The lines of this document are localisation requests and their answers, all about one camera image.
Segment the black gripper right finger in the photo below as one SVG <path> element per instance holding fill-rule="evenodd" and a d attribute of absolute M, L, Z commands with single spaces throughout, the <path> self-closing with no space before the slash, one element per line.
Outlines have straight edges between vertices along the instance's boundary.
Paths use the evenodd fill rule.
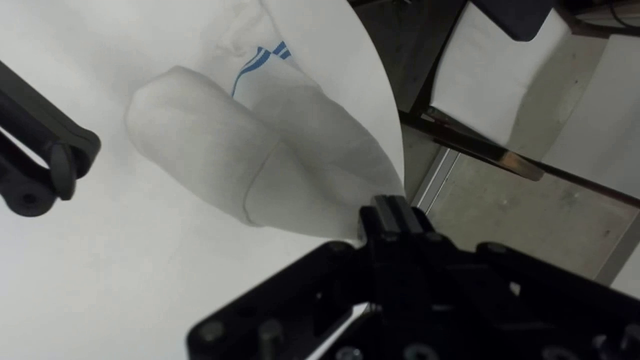
<path fill-rule="evenodd" d="M 445 333 L 453 305 L 443 268 L 460 253 L 401 195 L 375 195 L 360 210 L 372 268 L 372 302 L 383 333 Z"/>

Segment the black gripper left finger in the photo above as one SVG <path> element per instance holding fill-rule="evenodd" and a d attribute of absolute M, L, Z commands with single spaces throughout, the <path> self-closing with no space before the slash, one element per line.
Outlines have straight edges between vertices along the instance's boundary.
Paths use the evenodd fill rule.
<path fill-rule="evenodd" d="M 100 148 L 100 137 L 76 124 L 10 66 L 0 61 L 0 195 L 17 216 L 41 216 L 69 199 Z"/>

